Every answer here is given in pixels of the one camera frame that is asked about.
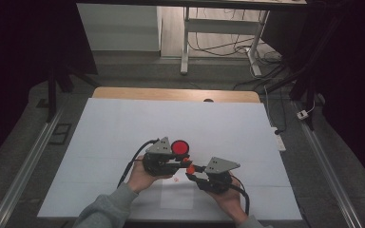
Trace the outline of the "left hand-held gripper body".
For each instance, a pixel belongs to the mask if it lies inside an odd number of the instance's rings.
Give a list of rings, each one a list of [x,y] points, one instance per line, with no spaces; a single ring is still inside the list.
[[[169,139],[163,137],[145,150],[144,170],[153,177],[174,175],[179,170],[179,165],[169,161],[175,159]]]

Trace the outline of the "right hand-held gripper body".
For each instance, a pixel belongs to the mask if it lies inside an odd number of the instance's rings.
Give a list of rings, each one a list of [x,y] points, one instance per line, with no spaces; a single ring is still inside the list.
[[[232,183],[229,171],[239,167],[240,164],[237,162],[213,157],[204,168],[208,179],[201,184],[201,190],[215,194],[226,192]]]

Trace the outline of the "round red ink pad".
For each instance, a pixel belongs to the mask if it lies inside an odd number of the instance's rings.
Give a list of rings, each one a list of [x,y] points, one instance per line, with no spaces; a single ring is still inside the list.
[[[189,144],[186,141],[177,140],[171,144],[171,150],[173,154],[184,155],[189,152]]]

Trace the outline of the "person's left hand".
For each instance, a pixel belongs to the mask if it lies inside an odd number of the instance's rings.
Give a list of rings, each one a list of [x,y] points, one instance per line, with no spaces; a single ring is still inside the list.
[[[136,194],[144,191],[157,180],[165,180],[171,178],[171,175],[154,177],[148,174],[144,170],[143,158],[143,156],[139,156],[134,161],[129,180],[126,183],[128,187]]]

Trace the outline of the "white paper sheet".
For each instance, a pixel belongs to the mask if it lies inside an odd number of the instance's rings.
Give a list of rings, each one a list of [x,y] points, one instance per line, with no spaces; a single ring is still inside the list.
[[[192,209],[194,182],[189,180],[184,170],[179,170],[172,178],[163,180],[161,207],[163,209]]]

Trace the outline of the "white power strip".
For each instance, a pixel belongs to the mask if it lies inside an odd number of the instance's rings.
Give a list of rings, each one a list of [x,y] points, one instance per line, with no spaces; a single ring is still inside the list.
[[[276,137],[276,141],[277,141],[277,147],[279,149],[280,152],[283,152],[286,150],[286,147],[284,145],[284,142],[282,140],[282,137],[279,134],[279,130],[276,127],[272,127],[272,131]]]

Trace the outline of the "black stand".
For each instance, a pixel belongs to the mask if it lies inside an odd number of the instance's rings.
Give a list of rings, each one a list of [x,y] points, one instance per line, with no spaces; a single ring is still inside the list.
[[[307,0],[308,6],[302,11],[308,14],[315,14],[314,35],[308,40],[307,45],[303,47],[299,53],[288,59],[288,62],[293,61],[305,55],[305,61],[297,71],[293,71],[282,81],[266,87],[263,94],[266,95],[273,92],[289,83],[295,83],[292,90],[289,92],[289,98],[293,101],[299,100],[303,95],[306,95],[305,111],[308,116],[302,121],[314,130],[313,111],[316,95],[317,81],[317,64],[322,60],[321,54],[326,50],[327,45],[333,37],[336,29],[342,21],[345,12],[352,5],[354,0]]]
[[[64,64],[54,65],[48,71],[48,123],[53,120],[57,112],[56,86],[59,86],[61,90],[65,93],[72,92],[74,84],[70,79],[71,75],[76,76],[77,78],[81,79],[88,85],[93,86],[94,88],[101,86],[99,82],[93,80],[91,77],[73,66]]]

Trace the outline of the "white panel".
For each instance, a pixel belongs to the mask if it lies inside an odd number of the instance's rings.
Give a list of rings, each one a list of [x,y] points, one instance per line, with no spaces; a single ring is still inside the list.
[[[77,8],[92,50],[161,50],[160,7],[78,3]]]

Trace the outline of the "dark curtain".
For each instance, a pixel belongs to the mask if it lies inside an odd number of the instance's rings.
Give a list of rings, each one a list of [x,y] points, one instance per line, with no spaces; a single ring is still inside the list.
[[[0,146],[54,68],[97,72],[78,1],[0,0]]]
[[[313,70],[323,115],[365,168],[365,0],[353,0]]]

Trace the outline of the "aluminium floor rail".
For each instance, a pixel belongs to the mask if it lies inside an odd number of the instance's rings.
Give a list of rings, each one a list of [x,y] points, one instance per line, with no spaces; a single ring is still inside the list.
[[[309,142],[320,170],[323,173],[325,180],[330,186],[331,192],[335,197],[338,207],[348,225],[349,228],[363,228],[362,222],[347,194],[344,187],[342,186],[334,167],[332,166],[325,150],[314,130],[304,121],[297,118],[301,128]]]
[[[11,183],[9,190],[0,202],[0,228],[6,227],[63,112],[64,109],[60,108],[51,120],[44,124],[44,127],[21,165],[20,170]]]

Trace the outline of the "desk with white frame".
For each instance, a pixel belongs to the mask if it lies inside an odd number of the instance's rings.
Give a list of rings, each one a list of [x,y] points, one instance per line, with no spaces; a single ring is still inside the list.
[[[266,18],[271,10],[306,10],[307,0],[76,0],[79,4],[125,5],[150,7],[183,7],[183,43],[181,75],[188,70],[188,35],[190,32],[254,35],[255,40],[247,54],[252,69],[260,75],[255,60],[255,51],[262,34]],[[258,22],[194,19],[189,17],[191,8],[259,10]]]

